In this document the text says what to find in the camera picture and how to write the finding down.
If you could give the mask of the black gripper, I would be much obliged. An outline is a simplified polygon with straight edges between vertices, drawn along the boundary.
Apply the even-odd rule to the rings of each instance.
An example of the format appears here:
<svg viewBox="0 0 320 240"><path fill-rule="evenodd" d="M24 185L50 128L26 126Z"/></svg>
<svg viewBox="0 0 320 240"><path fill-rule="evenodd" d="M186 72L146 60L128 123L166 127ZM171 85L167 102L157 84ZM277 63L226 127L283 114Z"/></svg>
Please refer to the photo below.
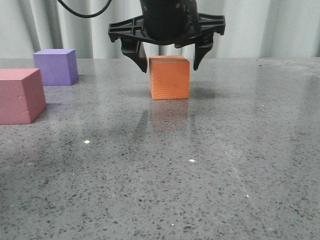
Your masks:
<svg viewBox="0 0 320 240"><path fill-rule="evenodd" d="M225 17L199 13L195 0L141 0L142 15L109 25L110 40L121 39L121 52L146 73L142 42L176 48L194 44L193 70L212 50L214 34L224 35Z"/></svg>

